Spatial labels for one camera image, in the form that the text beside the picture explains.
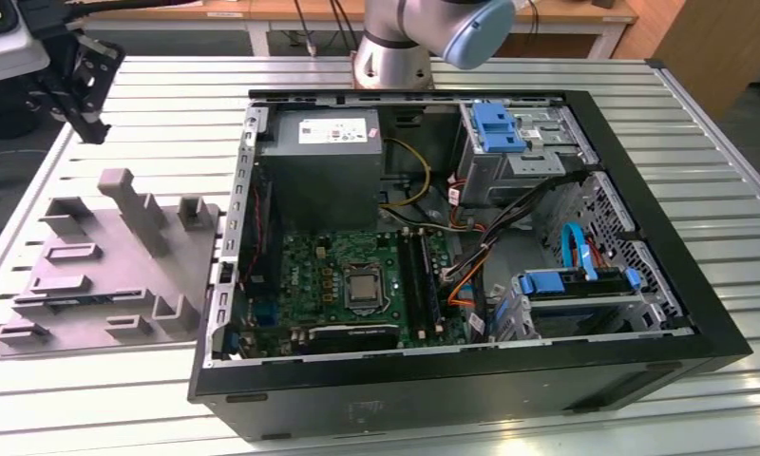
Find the floor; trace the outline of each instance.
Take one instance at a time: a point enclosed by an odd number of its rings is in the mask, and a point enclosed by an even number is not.
[[[235,31],[169,33],[159,31],[90,33],[98,39],[119,43],[130,55],[250,55],[250,46]],[[331,32],[313,36],[318,55],[345,55],[345,46]],[[269,34],[274,55],[306,55],[305,46],[291,46],[289,37],[279,32]],[[718,122],[722,132],[744,153],[760,172],[760,96],[749,89]],[[16,140],[0,141],[0,152],[6,150],[46,150],[55,140],[61,125],[40,118],[36,130]],[[43,155],[18,153],[0,157],[0,229],[11,215],[24,187],[32,178]]]

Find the motherboard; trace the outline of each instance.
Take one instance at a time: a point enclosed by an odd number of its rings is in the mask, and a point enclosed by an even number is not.
[[[417,242],[422,245],[410,257],[407,247]],[[295,354],[305,338],[315,336],[331,337],[335,345],[338,340],[354,341],[361,338],[349,337],[355,328],[386,336],[394,341],[391,348],[463,344],[461,316],[442,312],[445,296],[435,286],[438,270],[447,264],[438,232],[283,236],[279,294],[274,300],[255,301],[247,316],[255,325],[258,355]],[[418,294],[411,289],[422,283],[433,288]],[[411,302],[426,304],[419,309]],[[338,347],[323,351],[337,352]]]

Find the ram slot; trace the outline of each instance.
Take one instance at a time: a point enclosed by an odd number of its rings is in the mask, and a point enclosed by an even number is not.
[[[435,284],[430,273],[430,258],[426,256],[423,237],[403,234],[395,237],[399,281],[405,297],[407,330],[411,339],[423,339],[437,332],[431,308],[438,314]]]
[[[435,288],[435,275],[433,274],[433,266],[430,262],[430,250],[427,249],[427,238],[415,236],[417,238],[417,254],[422,263],[419,282],[425,291],[425,310],[427,317],[427,330],[433,334],[442,332],[442,315],[439,313],[439,300]]]

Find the power supply label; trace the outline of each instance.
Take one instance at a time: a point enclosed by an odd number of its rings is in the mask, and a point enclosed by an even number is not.
[[[303,119],[299,144],[367,143],[366,119]]]

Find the open computer tower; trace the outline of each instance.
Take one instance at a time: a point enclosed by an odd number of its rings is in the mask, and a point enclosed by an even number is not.
[[[249,441],[617,409],[750,353],[585,92],[250,92],[189,399]]]

